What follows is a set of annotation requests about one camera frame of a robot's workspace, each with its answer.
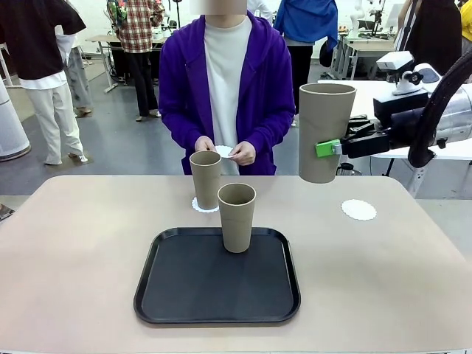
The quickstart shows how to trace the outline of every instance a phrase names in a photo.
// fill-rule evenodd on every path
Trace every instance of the hand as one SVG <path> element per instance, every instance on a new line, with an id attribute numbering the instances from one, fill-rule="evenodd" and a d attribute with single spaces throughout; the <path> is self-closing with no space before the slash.
<path id="1" fill-rule="evenodd" d="M 195 143 L 195 151 L 216 151 L 216 147 L 208 136 L 200 136 Z"/>
<path id="2" fill-rule="evenodd" d="M 250 142 L 240 142 L 229 153 L 229 158 L 240 166 L 248 166 L 256 161 L 256 149 Z"/>

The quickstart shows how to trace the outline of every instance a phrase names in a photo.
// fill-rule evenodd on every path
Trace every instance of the cup rim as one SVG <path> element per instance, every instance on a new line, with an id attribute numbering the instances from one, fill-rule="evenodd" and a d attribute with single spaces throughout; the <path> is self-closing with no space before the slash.
<path id="1" fill-rule="evenodd" d="M 343 86 L 346 89 L 351 89 L 351 90 L 348 90 L 348 91 L 345 91 L 345 92 L 330 93 L 330 92 L 313 92 L 313 91 L 309 91 L 309 90 L 305 89 L 305 87 L 307 88 L 308 86 L 320 86 L 320 85 Z M 357 92 L 357 88 L 355 88 L 351 85 L 343 84 L 343 83 L 307 83 L 307 84 L 300 87 L 300 91 L 305 92 L 307 94 L 323 94 L 323 95 L 327 95 L 327 96 L 342 96 L 342 95 L 345 95 L 345 94 L 352 94 L 354 92 Z"/>
<path id="2" fill-rule="evenodd" d="M 195 162 L 192 161 L 192 157 L 194 155 L 197 155 L 199 153 L 216 153 L 218 156 L 219 156 L 219 159 L 218 161 L 216 161 L 215 163 L 213 164 L 196 164 Z M 199 166 L 199 167 L 210 167 L 210 166 L 215 166 L 216 164 L 219 164 L 221 162 L 221 155 L 219 153 L 217 153 L 216 151 L 211 151 L 211 150 L 207 150 L 207 151 L 196 151 L 194 152 L 192 155 L 190 155 L 189 157 L 189 161 L 190 161 L 190 164 L 193 164 L 194 166 Z"/>
<path id="3" fill-rule="evenodd" d="M 246 202 L 246 203 L 244 203 L 244 204 L 231 204 L 231 203 L 228 203 L 228 202 L 224 201 L 223 199 L 221 199 L 221 197 L 220 197 L 220 192 L 221 192 L 221 190 L 222 190 L 224 187 L 228 187 L 228 186 L 231 186 L 231 185 L 233 185 L 233 184 L 239 184 L 239 185 L 243 185 L 243 186 L 247 186 L 247 187 L 251 188 L 251 189 L 254 191 L 254 197 L 253 197 L 250 201 L 248 201 L 248 202 Z M 218 190 L 217 196 L 218 196 L 218 200 L 219 200 L 221 203 L 225 204 L 225 205 L 229 205 L 229 206 L 231 206 L 231 207 L 244 207 L 245 205 L 248 205 L 248 204 L 252 203 L 252 202 L 256 199 L 256 197 L 257 197 L 257 191 L 256 191 L 256 189 L 255 189 L 253 186 L 250 186 L 249 184 L 240 183 L 240 182 L 233 182 L 233 183 L 225 184 L 224 186 L 220 187 L 220 189 Z"/>

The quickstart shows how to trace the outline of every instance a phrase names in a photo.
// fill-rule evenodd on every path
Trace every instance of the white doily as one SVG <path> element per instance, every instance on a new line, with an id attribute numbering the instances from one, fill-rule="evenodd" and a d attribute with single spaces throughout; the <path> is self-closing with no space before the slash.
<path id="1" fill-rule="evenodd" d="M 229 146 L 216 146 L 216 152 L 219 153 L 223 159 L 229 159 L 229 153 L 231 153 L 232 150 L 232 147 Z"/>
<path id="2" fill-rule="evenodd" d="M 198 206 L 198 203 L 197 203 L 197 197 L 194 197 L 194 199 L 192 200 L 192 207 L 193 207 L 193 209 L 195 209 L 197 212 L 205 212 L 205 213 L 217 212 L 217 211 L 220 209 L 219 206 L 217 206 L 216 208 L 211 209 L 211 210 L 204 210 L 204 209 L 200 208 L 200 207 Z"/>
<path id="3" fill-rule="evenodd" d="M 372 220 L 377 216 L 377 210 L 366 201 L 350 200 L 342 204 L 344 214 L 360 221 Z"/>

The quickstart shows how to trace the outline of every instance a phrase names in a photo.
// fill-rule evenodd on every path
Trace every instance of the black tray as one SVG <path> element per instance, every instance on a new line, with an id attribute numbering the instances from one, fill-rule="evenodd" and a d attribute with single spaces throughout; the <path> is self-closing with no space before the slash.
<path id="1" fill-rule="evenodd" d="M 283 322 L 299 306 L 288 241 L 262 228 L 242 254 L 225 250 L 221 228 L 162 232 L 134 297 L 138 317 L 153 324 Z"/>

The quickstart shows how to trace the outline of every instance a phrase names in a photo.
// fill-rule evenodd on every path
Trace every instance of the purple jacket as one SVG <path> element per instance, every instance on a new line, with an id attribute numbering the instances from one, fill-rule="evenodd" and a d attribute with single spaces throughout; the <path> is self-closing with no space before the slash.
<path id="1" fill-rule="evenodd" d="M 291 59 L 283 38 L 263 18 L 252 22 L 241 73 L 236 131 L 239 142 L 256 149 L 254 164 L 239 167 L 241 175 L 274 175 L 273 146 L 282 142 L 295 114 Z M 204 46 L 205 17 L 175 31 L 161 52 L 159 110 L 172 138 L 186 150 L 182 160 L 191 174 L 189 157 L 204 135 L 215 141 Z"/>

